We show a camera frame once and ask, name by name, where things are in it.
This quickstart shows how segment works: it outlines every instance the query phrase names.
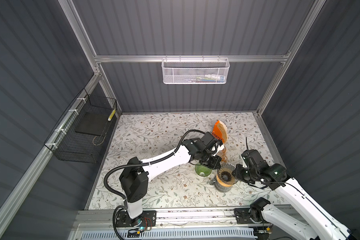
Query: orange band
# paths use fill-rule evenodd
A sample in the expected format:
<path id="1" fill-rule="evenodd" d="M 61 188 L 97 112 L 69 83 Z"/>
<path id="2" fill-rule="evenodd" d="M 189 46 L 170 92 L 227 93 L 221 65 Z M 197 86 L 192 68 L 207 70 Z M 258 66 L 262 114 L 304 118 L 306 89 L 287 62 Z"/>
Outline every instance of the orange band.
<path id="1" fill-rule="evenodd" d="M 220 178 L 219 178 L 219 175 L 217 175 L 217 174 L 216 174 L 216 180 L 217 180 L 217 182 L 218 182 L 221 186 L 223 186 L 223 187 L 230 187 L 230 186 L 233 185 L 233 184 L 229 185 L 229 184 L 226 184 L 226 183 L 224 183 L 223 181 L 221 181 Z"/>

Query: black wire basket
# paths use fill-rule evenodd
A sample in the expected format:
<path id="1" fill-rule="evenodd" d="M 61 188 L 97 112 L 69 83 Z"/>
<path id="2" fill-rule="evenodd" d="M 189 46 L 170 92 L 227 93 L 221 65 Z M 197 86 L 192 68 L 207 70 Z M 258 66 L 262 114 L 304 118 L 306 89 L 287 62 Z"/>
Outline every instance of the black wire basket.
<path id="1" fill-rule="evenodd" d="M 110 126 L 117 120 L 114 116 L 116 108 L 116 99 L 87 94 L 75 110 L 70 110 L 71 115 L 63 127 L 56 129 L 62 118 L 56 124 L 48 137 L 57 131 L 55 140 L 47 142 L 47 139 L 44 145 L 59 160 L 96 163 L 106 135 L 111 134 Z M 93 116 L 96 124 L 91 122 L 94 118 L 88 118 Z M 97 133 L 83 131 L 83 122 L 90 122 L 97 127 Z"/>

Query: yellow patterned object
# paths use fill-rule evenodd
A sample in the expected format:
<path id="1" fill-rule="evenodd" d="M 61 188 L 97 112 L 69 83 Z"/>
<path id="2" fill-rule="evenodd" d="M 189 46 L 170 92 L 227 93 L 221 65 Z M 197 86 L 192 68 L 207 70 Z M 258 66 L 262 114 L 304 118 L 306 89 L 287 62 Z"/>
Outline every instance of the yellow patterned object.
<path id="1" fill-rule="evenodd" d="M 115 115 L 115 113 L 116 113 L 116 109 L 114 109 L 114 110 L 111 112 L 111 114 L 109 115 L 108 121 L 111 121 L 111 120 L 112 120 L 112 118 L 113 118 L 113 116 Z"/>

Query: white mesh basket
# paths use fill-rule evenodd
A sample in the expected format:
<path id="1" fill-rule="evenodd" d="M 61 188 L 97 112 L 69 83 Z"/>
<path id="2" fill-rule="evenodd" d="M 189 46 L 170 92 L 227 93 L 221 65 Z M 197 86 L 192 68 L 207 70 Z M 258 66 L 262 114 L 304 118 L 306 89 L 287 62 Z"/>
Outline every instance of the white mesh basket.
<path id="1" fill-rule="evenodd" d="M 224 84 L 229 66 L 227 58 L 209 60 L 163 58 L 161 63 L 165 84 Z"/>

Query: floral tablecloth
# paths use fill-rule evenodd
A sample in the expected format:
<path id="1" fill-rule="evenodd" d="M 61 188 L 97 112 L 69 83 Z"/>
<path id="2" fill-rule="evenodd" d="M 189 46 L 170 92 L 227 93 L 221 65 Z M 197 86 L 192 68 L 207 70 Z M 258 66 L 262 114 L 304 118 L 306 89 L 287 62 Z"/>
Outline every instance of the floral tablecloth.
<path id="1" fill-rule="evenodd" d="M 269 164 L 273 159 L 252 113 L 194 113 L 194 114 L 136 114 L 122 115 L 115 130 L 101 176 L 91 199 L 89 209 L 112 209 L 122 204 L 122 199 L 106 190 L 103 178 L 132 157 L 146 159 L 173 149 L 184 132 L 189 129 L 212 131 L 217 120 L 228 127 L 226 146 L 228 162 L 241 163 L 240 154 L 246 149 L 245 137 L 250 149 L 257 149 Z M 199 136 L 190 133 L 187 138 Z M 221 207 L 249 205 L 258 197 L 274 204 L 288 204 L 269 188 L 260 190 L 243 182 L 233 185 L 227 193 L 221 193 L 209 184 L 216 170 L 207 177 L 196 174 L 195 166 L 184 164 L 160 174 L 148 184 L 143 198 L 143 208 L 172 207 Z M 121 191 L 119 175 L 112 174 L 109 185 Z"/>

